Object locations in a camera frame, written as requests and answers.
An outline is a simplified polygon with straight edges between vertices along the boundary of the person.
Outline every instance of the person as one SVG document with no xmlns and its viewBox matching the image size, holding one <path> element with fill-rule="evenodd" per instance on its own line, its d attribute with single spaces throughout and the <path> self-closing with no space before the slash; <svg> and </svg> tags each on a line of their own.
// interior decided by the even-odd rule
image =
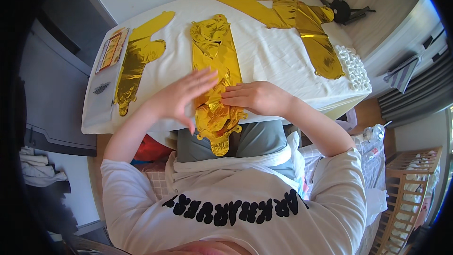
<svg viewBox="0 0 453 255">
<path fill-rule="evenodd" d="M 195 126 L 184 108 L 215 86 L 216 76 L 209 69 L 195 71 L 167 86 L 110 139 L 101 172 L 105 220 L 114 246 L 134 255 L 354 254 L 366 216 L 361 157 L 354 141 L 334 121 L 269 82 L 228 87 L 222 103 L 280 116 L 316 145 L 325 158 L 315 168 L 309 201 L 274 170 L 258 164 L 199 173 L 192 185 L 158 201 L 150 181 L 129 164 L 147 130 L 162 118 L 188 127 L 178 133 L 178 162 L 214 158 L 206 150 L 210 147 L 204 142 L 209 141 L 192 138 Z M 244 124 L 236 157 L 260 159 L 281 150 L 284 135 L 278 135 L 283 129 L 276 122 L 267 124 Z"/>
</svg>

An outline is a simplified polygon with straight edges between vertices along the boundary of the black lettering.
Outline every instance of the black lettering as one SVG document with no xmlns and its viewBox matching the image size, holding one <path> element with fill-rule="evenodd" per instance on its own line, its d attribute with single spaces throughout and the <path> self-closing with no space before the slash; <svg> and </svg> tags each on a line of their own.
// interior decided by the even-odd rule
<svg viewBox="0 0 453 255">
<path fill-rule="evenodd" d="M 162 204 L 162 207 L 163 206 L 167 206 L 168 208 L 173 208 L 174 206 L 174 199 L 177 197 L 178 195 L 175 195 L 173 198 L 171 198 L 170 200 L 168 200 L 167 202 L 165 202 L 164 204 Z"/>
<path fill-rule="evenodd" d="M 173 213 L 178 216 L 182 215 L 188 204 L 190 204 L 190 198 L 187 198 L 184 194 L 179 195 L 178 203 L 174 206 Z"/>
<path fill-rule="evenodd" d="M 249 223 L 254 223 L 256 219 L 256 210 L 258 208 L 258 204 L 253 202 L 250 204 L 249 202 L 242 203 L 242 211 L 239 213 L 239 219 L 243 221 L 248 221 Z"/>
<path fill-rule="evenodd" d="M 261 201 L 258 204 L 258 209 L 261 210 L 261 214 L 256 218 L 257 224 L 264 223 L 264 220 L 270 221 L 272 218 L 272 199 L 267 200 L 267 202 Z"/>
<path fill-rule="evenodd" d="M 214 225 L 224 226 L 228 222 L 228 204 L 222 205 L 217 204 L 215 207 L 217 213 L 214 215 Z"/>
<path fill-rule="evenodd" d="M 274 202 L 276 203 L 275 213 L 279 217 L 289 217 L 289 208 L 288 204 L 286 203 L 286 200 L 283 199 L 282 201 L 279 201 L 277 199 L 274 199 Z"/>
<path fill-rule="evenodd" d="M 205 224 L 210 224 L 212 222 L 212 203 L 206 202 L 201 207 L 200 211 L 197 213 L 197 221 L 202 222 L 204 218 Z"/>
<path fill-rule="evenodd" d="M 200 206 L 201 201 L 192 201 L 190 203 L 189 208 L 187 208 L 187 211 L 184 213 L 184 218 L 190 218 L 193 219 L 195 218 L 195 214 L 198 211 L 198 207 Z"/>
<path fill-rule="evenodd" d="M 289 194 L 285 192 L 285 200 L 288 203 L 288 207 L 293 212 L 294 215 L 297 215 L 299 212 L 298 203 L 297 203 L 297 192 L 292 189 L 289 191 Z"/>
<path fill-rule="evenodd" d="M 229 210 L 229 218 L 230 218 L 230 225 L 233 226 L 236 222 L 236 214 L 237 210 L 239 210 L 239 207 L 241 206 L 242 201 L 237 200 L 236 202 L 230 202 L 228 205 L 228 210 Z"/>
</svg>

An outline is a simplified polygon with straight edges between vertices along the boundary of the gray cabinet door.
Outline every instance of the gray cabinet door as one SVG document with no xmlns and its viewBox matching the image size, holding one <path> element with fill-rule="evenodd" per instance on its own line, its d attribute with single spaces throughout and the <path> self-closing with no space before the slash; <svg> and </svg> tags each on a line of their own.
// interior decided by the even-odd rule
<svg viewBox="0 0 453 255">
<path fill-rule="evenodd" d="M 26 145 L 57 153 L 96 155 L 96 135 L 81 131 L 90 71 L 34 22 L 20 66 L 27 102 Z"/>
</svg>

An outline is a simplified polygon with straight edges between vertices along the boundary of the gray curtain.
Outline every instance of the gray curtain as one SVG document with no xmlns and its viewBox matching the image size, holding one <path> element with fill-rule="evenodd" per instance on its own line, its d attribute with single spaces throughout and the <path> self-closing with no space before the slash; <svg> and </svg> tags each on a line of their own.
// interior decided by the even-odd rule
<svg viewBox="0 0 453 255">
<path fill-rule="evenodd" d="M 453 57 L 450 50 L 419 76 L 404 94 L 394 89 L 379 97 L 382 118 L 394 128 L 423 119 L 453 104 Z"/>
</svg>

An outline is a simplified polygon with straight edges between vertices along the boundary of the gold foil balloon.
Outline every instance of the gold foil balloon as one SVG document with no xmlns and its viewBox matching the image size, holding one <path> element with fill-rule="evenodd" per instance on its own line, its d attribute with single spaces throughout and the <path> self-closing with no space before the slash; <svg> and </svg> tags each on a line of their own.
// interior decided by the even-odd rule
<svg viewBox="0 0 453 255">
<path fill-rule="evenodd" d="M 340 61 L 321 24 L 333 20 L 333 11 L 325 6 L 308 6 L 298 0 L 272 0 L 272 9 L 258 0 L 218 0 L 260 21 L 268 28 L 295 27 L 309 54 L 315 74 L 327 79 L 345 76 Z"/>
<path fill-rule="evenodd" d="M 165 41 L 151 41 L 151 36 L 170 23 L 174 14 L 163 12 L 132 30 L 115 93 L 115 104 L 120 105 L 120 116 L 125 116 L 129 103 L 137 99 L 135 95 L 146 64 L 161 57 L 165 51 Z"/>
<path fill-rule="evenodd" d="M 193 68 L 202 70 L 211 66 L 218 71 L 219 82 L 209 92 L 195 99 L 195 122 L 199 140 L 211 141 L 211 150 L 216 156 L 224 156 L 230 147 L 229 136 L 241 132 L 240 119 L 247 118 L 243 108 L 222 104 L 220 93 L 226 87 L 241 83 L 241 71 L 237 61 L 230 25 L 222 14 L 210 20 L 192 22 Z"/>
</svg>

